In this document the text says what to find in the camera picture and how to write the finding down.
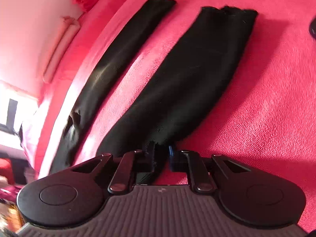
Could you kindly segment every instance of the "gray ribbed surface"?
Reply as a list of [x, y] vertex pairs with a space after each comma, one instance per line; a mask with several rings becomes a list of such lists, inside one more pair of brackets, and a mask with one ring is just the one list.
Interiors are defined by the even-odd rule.
[[73, 229], [45, 230], [30, 224], [21, 237], [302, 237], [296, 225], [258, 230], [226, 217], [211, 196], [196, 195], [187, 185], [135, 186], [123, 196], [113, 196], [103, 211]]

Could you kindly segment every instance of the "black plastic device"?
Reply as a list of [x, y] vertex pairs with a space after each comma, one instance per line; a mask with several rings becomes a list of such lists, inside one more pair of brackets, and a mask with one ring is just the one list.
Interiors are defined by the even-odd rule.
[[201, 158], [169, 147], [170, 169], [188, 185], [138, 185], [151, 172], [155, 145], [105, 153], [26, 185], [18, 208], [23, 237], [306, 236], [297, 223], [305, 208], [294, 183], [224, 155]]
[[316, 39], [316, 18], [314, 18], [309, 25], [309, 33], [314, 39]]

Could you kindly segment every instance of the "metal rivet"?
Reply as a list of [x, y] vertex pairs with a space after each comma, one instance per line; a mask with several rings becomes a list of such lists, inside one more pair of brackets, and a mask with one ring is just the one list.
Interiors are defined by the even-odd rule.
[[110, 186], [111, 191], [125, 191], [126, 185], [123, 183], [115, 183]]
[[213, 189], [213, 186], [209, 183], [199, 183], [197, 189], [199, 191], [211, 191]]

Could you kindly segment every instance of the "black mount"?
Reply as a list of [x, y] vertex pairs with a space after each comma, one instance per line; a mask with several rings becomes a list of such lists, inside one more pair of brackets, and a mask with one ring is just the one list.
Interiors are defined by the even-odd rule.
[[[17, 205], [23, 217], [45, 227], [72, 227], [98, 213], [112, 195], [132, 191], [139, 172], [155, 168], [156, 148], [127, 152], [122, 158], [105, 153], [25, 186]], [[212, 195], [232, 219], [256, 228], [296, 224], [305, 195], [294, 183], [224, 155], [201, 158], [194, 151], [173, 151], [169, 164], [186, 172], [191, 190]]]

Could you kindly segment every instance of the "black fabric tube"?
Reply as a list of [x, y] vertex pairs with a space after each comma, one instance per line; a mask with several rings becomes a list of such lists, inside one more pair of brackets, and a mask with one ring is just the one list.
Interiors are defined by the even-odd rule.
[[72, 165], [80, 143], [110, 89], [175, 4], [175, 0], [146, 1], [113, 40], [89, 76], [68, 117], [50, 173]]
[[169, 145], [189, 135], [231, 80], [257, 12], [203, 7], [127, 112], [101, 142], [121, 157], [149, 141]]

